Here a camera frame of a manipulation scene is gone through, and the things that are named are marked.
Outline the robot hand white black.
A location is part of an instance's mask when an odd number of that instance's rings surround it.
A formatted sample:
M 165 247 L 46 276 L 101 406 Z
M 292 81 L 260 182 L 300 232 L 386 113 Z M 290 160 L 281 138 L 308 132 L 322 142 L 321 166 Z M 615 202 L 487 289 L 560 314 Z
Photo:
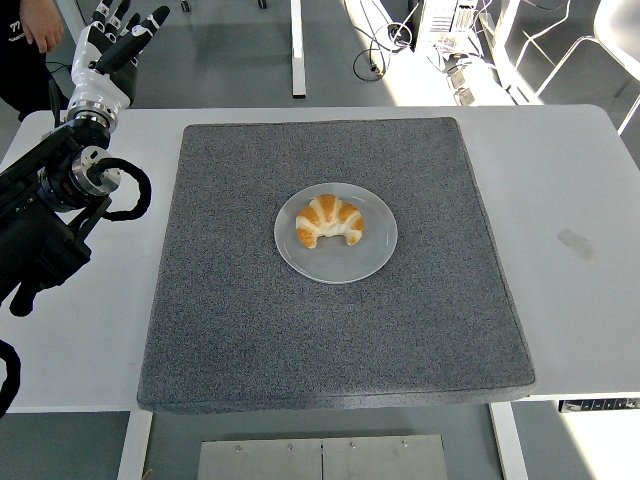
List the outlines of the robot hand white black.
M 134 101 L 139 57 L 170 14 L 161 5 L 143 17 L 127 17 L 129 1 L 101 1 L 81 31 L 72 63 L 71 108 L 93 103 L 111 112 Z

